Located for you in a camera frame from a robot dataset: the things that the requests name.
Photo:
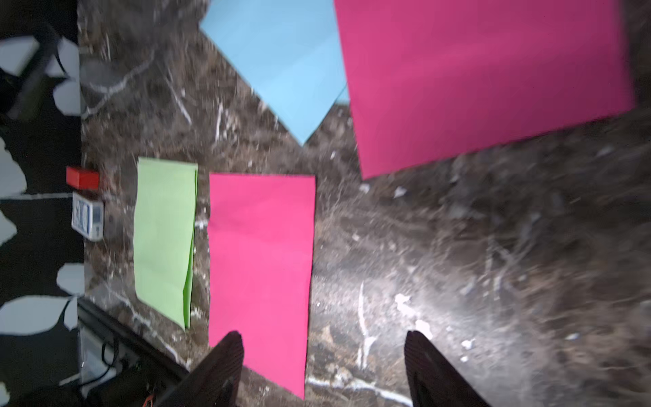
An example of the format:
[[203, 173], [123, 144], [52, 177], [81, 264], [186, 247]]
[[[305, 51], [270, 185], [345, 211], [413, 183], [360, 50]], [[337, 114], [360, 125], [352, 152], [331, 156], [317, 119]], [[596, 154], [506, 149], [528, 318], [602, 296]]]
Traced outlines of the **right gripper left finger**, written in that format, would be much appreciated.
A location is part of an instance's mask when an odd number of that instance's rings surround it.
[[242, 376], [242, 335], [228, 332], [202, 362], [154, 406], [236, 406]]

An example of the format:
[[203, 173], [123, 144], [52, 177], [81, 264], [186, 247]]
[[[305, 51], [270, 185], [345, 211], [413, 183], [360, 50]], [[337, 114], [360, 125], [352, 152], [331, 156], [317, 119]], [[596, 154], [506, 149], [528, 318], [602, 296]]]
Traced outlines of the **pink paper sheet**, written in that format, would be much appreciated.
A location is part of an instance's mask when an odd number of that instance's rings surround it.
[[244, 366], [300, 399], [315, 195], [314, 176], [210, 175], [210, 346], [239, 332]]
[[338, 1], [361, 174], [634, 106], [618, 1]]

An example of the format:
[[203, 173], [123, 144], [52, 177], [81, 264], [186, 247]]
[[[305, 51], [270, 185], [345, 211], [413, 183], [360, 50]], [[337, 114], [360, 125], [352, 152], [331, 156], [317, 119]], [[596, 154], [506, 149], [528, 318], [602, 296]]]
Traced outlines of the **light blue paper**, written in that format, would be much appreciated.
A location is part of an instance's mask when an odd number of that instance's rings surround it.
[[299, 144], [349, 98], [331, 0], [213, 1], [200, 28]]

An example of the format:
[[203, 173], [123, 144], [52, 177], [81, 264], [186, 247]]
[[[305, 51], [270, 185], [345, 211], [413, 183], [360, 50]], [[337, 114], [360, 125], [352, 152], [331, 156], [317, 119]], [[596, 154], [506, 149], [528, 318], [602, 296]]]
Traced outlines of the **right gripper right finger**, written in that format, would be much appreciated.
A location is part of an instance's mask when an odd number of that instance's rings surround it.
[[408, 331], [403, 349], [413, 406], [490, 406], [421, 332]]

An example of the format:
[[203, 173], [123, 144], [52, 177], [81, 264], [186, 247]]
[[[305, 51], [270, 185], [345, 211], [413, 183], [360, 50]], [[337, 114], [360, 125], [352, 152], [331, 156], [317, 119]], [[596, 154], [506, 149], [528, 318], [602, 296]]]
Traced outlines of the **yellow-green paper sheet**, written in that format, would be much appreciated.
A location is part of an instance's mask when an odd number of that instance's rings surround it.
[[141, 157], [137, 163], [133, 265], [137, 298], [190, 327], [198, 166]]

